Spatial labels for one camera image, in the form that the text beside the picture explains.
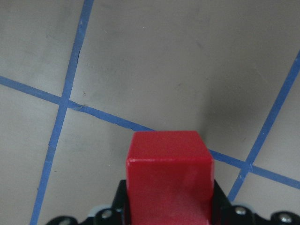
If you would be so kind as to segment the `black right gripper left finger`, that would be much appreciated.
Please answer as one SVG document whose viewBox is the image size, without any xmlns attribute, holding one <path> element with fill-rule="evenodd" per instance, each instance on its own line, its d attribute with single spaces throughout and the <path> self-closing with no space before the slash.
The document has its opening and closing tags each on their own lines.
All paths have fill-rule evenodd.
<svg viewBox="0 0 300 225">
<path fill-rule="evenodd" d="M 88 214 L 89 225 L 127 225 L 128 195 L 126 181 L 121 180 L 110 205 L 93 207 Z"/>
</svg>

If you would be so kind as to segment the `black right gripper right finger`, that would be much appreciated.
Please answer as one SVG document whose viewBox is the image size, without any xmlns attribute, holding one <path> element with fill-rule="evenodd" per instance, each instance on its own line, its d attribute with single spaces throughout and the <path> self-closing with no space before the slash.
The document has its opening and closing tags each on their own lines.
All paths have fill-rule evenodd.
<svg viewBox="0 0 300 225">
<path fill-rule="evenodd" d="M 254 225 L 253 213 L 241 205 L 232 205 L 220 185 L 214 180 L 211 211 L 212 225 Z"/>
</svg>

